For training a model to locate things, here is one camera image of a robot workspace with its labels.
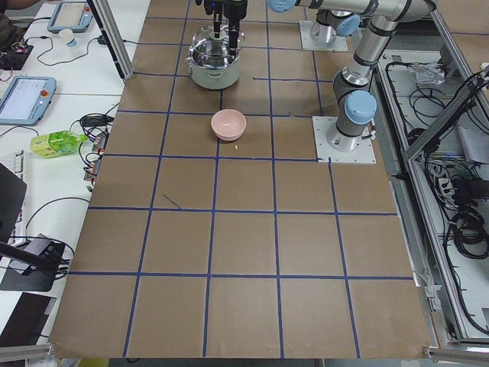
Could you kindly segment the pink bowl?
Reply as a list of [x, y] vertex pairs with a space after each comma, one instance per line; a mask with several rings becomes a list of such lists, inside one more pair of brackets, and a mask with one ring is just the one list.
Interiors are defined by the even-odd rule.
[[223, 109], [211, 118], [211, 128], [214, 134], [223, 141], [235, 141], [245, 132], [247, 120], [245, 116], [234, 109]]

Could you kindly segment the white cooking pot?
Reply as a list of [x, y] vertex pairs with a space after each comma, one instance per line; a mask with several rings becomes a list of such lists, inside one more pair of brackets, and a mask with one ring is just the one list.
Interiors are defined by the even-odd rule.
[[205, 55], [190, 50], [186, 61], [192, 80], [205, 89], [226, 89], [237, 82], [241, 75], [239, 56]]

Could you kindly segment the paper cup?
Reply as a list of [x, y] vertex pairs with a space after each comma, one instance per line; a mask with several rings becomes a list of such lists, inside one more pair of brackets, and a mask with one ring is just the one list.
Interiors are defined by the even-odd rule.
[[59, 31], [59, 36], [67, 47], [75, 48], [77, 47], [77, 40], [75, 39], [73, 30], [70, 28], [64, 28]]

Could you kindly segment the glass pot lid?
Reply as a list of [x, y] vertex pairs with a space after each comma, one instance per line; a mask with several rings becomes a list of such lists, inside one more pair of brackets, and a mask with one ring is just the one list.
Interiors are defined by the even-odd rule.
[[194, 35], [189, 47], [188, 61], [209, 70], [230, 67], [239, 58], [239, 52], [245, 42], [245, 33], [239, 31], [236, 54], [231, 55], [228, 26], [222, 25], [220, 34], [215, 36], [214, 27], [207, 25]]

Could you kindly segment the blue teach pendant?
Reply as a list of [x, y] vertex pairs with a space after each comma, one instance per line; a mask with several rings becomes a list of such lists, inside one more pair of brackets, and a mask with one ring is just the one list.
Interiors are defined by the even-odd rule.
[[57, 81], [50, 76], [15, 76], [1, 99], [1, 125], [36, 125], [56, 89]]
[[58, 34], [63, 29], [70, 29], [73, 33], [83, 33], [92, 18], [92, 11], [87, 2], [63, 1], [56, 5], [47, 30], [53, 34]]

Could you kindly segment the lower blue teach pendant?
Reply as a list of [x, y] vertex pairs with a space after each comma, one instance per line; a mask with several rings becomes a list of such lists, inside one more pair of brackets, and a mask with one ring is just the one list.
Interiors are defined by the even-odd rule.
[[1, 125], [36, 125], [56, 89], [57, 81], [50, 76], [15, 76], [1, 99]]

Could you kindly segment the aluminium frame post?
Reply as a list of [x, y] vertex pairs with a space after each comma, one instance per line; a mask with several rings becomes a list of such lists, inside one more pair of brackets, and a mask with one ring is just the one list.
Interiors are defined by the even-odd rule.
[[106, 0], [88, 0], [87, 3], [106, 42], [118, 75], [122, 80], [131, 79], [134, 76], [134, 67], [108, 2]]

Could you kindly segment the white keyboard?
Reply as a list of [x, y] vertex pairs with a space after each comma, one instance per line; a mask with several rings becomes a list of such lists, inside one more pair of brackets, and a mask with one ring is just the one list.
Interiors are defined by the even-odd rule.
[[13, 151], [1, 155], [1, 164], [8, 168], [21, 180], [25, 180], [26, 163], [24, 150]]

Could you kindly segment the upper blue teach pendant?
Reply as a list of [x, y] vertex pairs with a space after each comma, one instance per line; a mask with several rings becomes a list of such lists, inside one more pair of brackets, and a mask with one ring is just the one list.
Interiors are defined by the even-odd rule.
[[70, 29], [73, 33], [83, 33], [92, 18], [92, 11], [87, 2], [63, 1], [56, 5], [47, 30], [53, 34], [58, 34], [63, 29]]

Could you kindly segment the black monitor stand base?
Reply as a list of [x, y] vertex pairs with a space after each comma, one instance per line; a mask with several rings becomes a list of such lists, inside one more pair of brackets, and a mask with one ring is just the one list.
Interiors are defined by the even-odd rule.
[[53, 287], [56, 273], [27, 270], [20, 274], [13, 268], [7, 267], [1, 280], [2, 291], [39, 291], [48, 292]]

